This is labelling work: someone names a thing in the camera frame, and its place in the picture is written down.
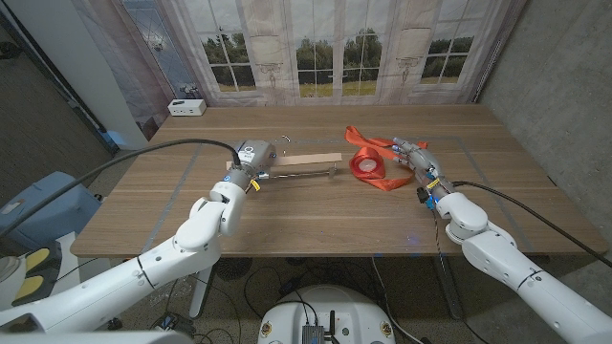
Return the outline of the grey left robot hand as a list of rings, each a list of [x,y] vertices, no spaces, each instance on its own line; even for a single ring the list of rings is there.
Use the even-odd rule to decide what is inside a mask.
[[[237,145],[240,166],[233,165],[223,178],[245,189],[260,173],[268,173],[276,157],[276,148],[264,140],[244,140]]]

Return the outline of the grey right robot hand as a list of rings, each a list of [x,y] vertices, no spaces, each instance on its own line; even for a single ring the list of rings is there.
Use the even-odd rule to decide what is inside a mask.
[[[455,191],[440,163],[426,148],[399,138],[394,138],[393,142],[392,151],[396,155],[394,161],[414,172],[416,181],[434,202]]]

